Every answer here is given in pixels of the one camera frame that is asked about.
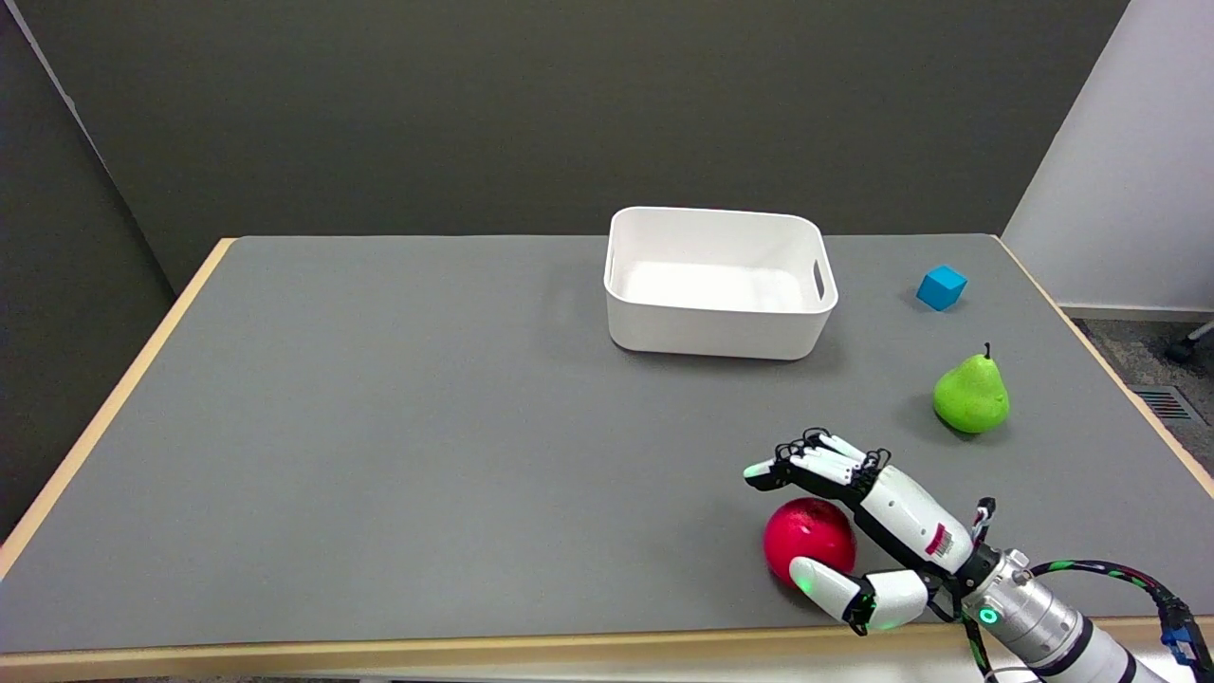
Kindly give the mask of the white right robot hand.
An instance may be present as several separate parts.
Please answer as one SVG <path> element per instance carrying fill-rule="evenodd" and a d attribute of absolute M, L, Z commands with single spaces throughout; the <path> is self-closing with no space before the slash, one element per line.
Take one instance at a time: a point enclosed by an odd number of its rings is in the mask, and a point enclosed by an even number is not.
<path fill-rule="evenodd" d="M 970 528 L 890 459 L 884 446 L 864 451 L 815 427 L 743 471 L 758 491 L 793 485 L 843 503 L 855 527 L 900 563 L 897 570 L 853 576 L 805 554 L 785 562 L 794 587 L 860 636 L 938 611 L 934 598 L 941 590 L 961 601 L 989 574 Z"/>

